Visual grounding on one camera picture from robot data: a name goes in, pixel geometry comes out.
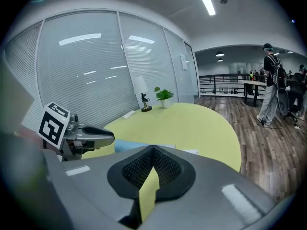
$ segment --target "potted plant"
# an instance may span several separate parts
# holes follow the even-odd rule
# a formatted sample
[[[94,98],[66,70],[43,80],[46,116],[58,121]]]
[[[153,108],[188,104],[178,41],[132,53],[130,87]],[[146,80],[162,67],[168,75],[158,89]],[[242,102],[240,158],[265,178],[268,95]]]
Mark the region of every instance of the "potted plant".
[[[174,94],[165,89],[161,91],[159,87],[155,87],[154,91],[157,92],[156,96],[158,101],[161,101],[162,107],[169,108],[171,106],[169,98],[173,97]]]

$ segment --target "wooden floor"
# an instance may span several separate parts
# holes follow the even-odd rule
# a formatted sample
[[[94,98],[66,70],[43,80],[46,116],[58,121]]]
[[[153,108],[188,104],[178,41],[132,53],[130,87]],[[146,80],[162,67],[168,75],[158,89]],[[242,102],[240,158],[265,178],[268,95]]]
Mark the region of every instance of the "wooden floor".
[[[249,107],[243,98],[201,97],[195,104],[221,114],[233,127],[241,146],[241,173],[269,193],[276,202],[295,192],[305,176],[307,134],[294,129],[294,122],[278,114],[273,128],[263,128],[256,120],[259,107]],[[307,127],[306,121],[299,121]]]

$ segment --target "round table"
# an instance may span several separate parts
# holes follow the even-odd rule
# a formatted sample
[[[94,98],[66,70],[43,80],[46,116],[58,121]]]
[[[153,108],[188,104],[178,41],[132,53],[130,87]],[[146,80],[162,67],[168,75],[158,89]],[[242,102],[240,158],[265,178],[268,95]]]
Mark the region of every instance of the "round table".
[[[112,131],[115,139],[197,149],[201,156],[240,170],[241,151],[235,131],[217,112],[200,105],[175,103],[168,109],[157,105],[149,112],[137,110],[128,119],[120,117],[104,128]],[[114,144],[89,151],[82,159],[114,153]]]

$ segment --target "people in background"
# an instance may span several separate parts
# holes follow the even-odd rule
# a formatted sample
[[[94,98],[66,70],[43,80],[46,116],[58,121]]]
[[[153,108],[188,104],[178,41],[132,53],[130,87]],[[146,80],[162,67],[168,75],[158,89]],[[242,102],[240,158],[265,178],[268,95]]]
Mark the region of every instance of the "people in background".
[[[259,77],[259,81],[260,82],[264,82],[264,70],[263,70],[263,66],[260,66],[260,77]]]
[[[254,74],[253,74],[253,71],[250,71],[249,72],[249,80],[253,80],[253,78],[254,78]]]
[[[307,88],[307,69],[304,65],[300,65],[299,69],[301,73],[304,75],[304,82]],[[298,112],[298,118],[301,120],[305,120],[305,114],[307,111],[307,91],[305,91],[304,97],[303,97],[303,104],[301,107],[301,110]]]
[[[290,70],[288,75],[287,75],[287,79],[292,79],[292,71]]]
[[[255,78],[256,81],[259,80],[259,76],[258,75],[259,75],[258,72],[255,70],[254,71],[254,78]]]
[[[270,127],[270,124],[274,118],[276,108],[277,108],[277,87],[273,82],[274,74],[274,61],[279,62],[277,56],[274,55],[274,49],[272,45],[265,44],[263,46],[263,51],[266,53],[264,58],[263,69],[268,75],[267,86],[265,88],[265,95],[262,103],[262,107],[259,115],[257,115],[257,120],[264,123],[264,127]]]

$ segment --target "white lamp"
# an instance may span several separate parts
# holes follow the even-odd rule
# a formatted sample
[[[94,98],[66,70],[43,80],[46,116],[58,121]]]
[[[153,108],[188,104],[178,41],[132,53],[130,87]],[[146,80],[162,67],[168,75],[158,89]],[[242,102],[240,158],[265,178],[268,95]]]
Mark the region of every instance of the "white lamp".
[[[145,80],[143,78],[143,76],[137,76],[134,78],[133,81],[133,87],[134,87],[134,93],[136,95],[141,94],[142,95],[142,102],[144,104],[144,107],[141,109],[142,112],[148,112],[150,110],[152,110],[151,106],[148,106],[146,104],[146,102],[149,101],[148,98],[146,98],[146,92],[148,92],[148,88],[146,86]]]

